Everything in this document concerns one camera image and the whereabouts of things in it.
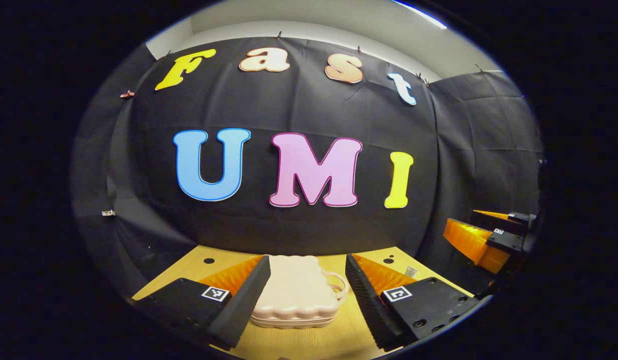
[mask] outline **blue letter u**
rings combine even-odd
[[[200,149],[208,135],[202,130],[177,133],[173,142],[178,147],[176,171],[182,191],[201,201],[221,201],[233,196],[242,182],[242,146],[250,138],[251,132],[246,129],[218,131],[218,140],[224,144],[224,173],[220,181],[211,184],[202,179],[200,170]]]

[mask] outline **small sticker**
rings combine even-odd
[[[211,300],[222,302],[222,300],[224,300],[228,293],[228,290],[218,289],[217,287],[209,286],[209,288],[206,289],[205,292],[203,292],[202,296],[206,297],[207,299],[209,298]]]
[[[418,269],[412,268],[411,266],[407,266],[407,271],[404,272],[404,275],[413,278],[418,273]]]
[[[402,300],[405,297],[411,296],[411,292],[409,292],[409,290],[405,289],[405,287],[403,286],[396,287],[395,289],[391,290],[384,290],[383,292],[392,303],[394,301]]]

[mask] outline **wooden surface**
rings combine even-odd
[[[402,274],[407,270],[407,265],[411,266],[418,270],[414,276],[416,280],[435,276],[467,294],[467,296],[473,296],[473,294],[437,275],[396,247],[357,254]],[[251,253],[236,253],[198,246],[138,291],[133,299],[139,300],[148,296],[178,278],[199,281],[254,256],[256,255]],[[215,262],[206,264],[204,260],[207,258],[212,258]],[[337,272],[343,276],[345,276],[345,258],[345,254],[318,256],[320,265],[325,271]],[[384,259],[392,259],[394,262],[385,264]],[[341,285],[341,282],[334,276],[329,276],[329,282]],[[327,358],[329,360],[350,358],[368,360],[385,354],[375,345],[352,290],[349,290],[347,300],[339,309],[338,315],[331,325],[324,328],[290,328],[284,330],[258,327],[250,321],[244,333],[242,333],[238,346],[228,353],[247,360],[279,360],[279,358],[290,360],[322,360]]]

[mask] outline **letter m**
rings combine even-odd
[[[302,134],[277,134],[271,142],[280,152],[277,190],[269,198],[271,205],[289,208],[300,203],[300,197],[294,191],[295,178],[310,205],[318,202],[329,180],[329,193],[322,199],[325,205],[350,207],[357,203],[355,161],[362,151],[361,142],[347,137],[336,139],[322,162],[318,162],[309,141]]]

